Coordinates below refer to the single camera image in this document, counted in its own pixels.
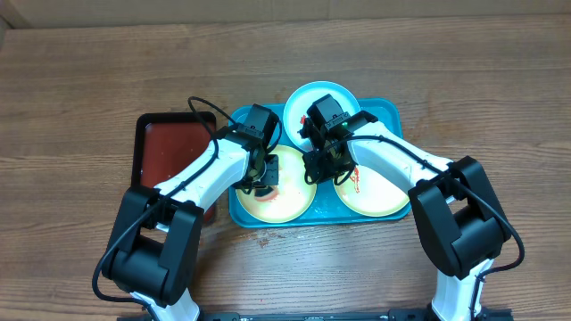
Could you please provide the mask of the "light blue plate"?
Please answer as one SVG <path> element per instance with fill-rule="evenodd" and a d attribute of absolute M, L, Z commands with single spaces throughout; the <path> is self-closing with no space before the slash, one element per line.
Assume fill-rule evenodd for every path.
<path fill-rule="evenodd" d="M 288 98 L 283 113 L 285 131 L 292 143 L 303 152 L 312 150 L 310 140 L 299 131 L 307 118 L 307 110 L 324 95 L 331 95 L 351 116 L 360 111 L 355 96 L 345 87 L 330 81 L 314 81 L 296 89 Z"/>

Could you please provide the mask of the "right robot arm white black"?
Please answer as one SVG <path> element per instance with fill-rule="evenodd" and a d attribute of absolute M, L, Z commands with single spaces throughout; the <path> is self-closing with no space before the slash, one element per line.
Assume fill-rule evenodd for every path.
<path fill-rule="evenodd" d="M 341 184 L 361 165 L 408 195 L 421 246 L 438 270 L 428 317 L 493 318 L 480 304 L 483 283 L 514 233 L 477 160 L 452 161 L 424 152 L 366 111 L 314 113 L 299 133 L 311 144 L 303 156 L 308 183 L 333 178 Z"/>

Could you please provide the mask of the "round orange green sponge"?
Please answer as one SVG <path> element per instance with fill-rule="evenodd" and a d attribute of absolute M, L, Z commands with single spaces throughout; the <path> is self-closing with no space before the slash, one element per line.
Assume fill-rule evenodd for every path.
<path fill-rule="evenodd" d="M 267 186 L 258 188 L 254 192 L 254 200 L 257 202 L 271 202 L 279 195 L 279 190 L 276 186 Z"/>

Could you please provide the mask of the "green plate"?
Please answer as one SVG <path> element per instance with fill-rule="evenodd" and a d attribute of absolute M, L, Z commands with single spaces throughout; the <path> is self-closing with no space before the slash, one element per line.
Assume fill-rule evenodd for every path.
<path fill-rule="evenodd" d="M 237 191 L 237 199 L 243 208 L 254 218 L 278 224 L 298 218 L 306 211 L 317 192 L 316 185 L 307 185 L 304 181 L 304 163 L 302 153 L 295 148 L 279 144 L 273 151 L 279 158 L 279 195 L 271 202 L 257 202 L 254 192 L 250 194 Z"/>
<path fill-rule="evenodd" d="M 409 197 L 374 170 L 358 165 L 349 178 L 334 185 L 340 200 L 351 210 L 367 217 L 380 218 L 403 210 Z"/>

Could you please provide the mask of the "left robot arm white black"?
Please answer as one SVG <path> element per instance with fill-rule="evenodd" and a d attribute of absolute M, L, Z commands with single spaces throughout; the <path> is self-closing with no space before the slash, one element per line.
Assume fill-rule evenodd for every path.
<path fill-rule="evenodd" d="M 232 185 L 249 190 L 273 178 L 267 158 L 281 135 L 243 127 L 220 130 L 203 154 L 176 176 L 155 187 L 132 185 L 123 195 L 105 253 L 92 278 L 112 280 L 146 310 L 148 320 L 198 320 L 188 283 L 193 276 L 203 216 Z"/>

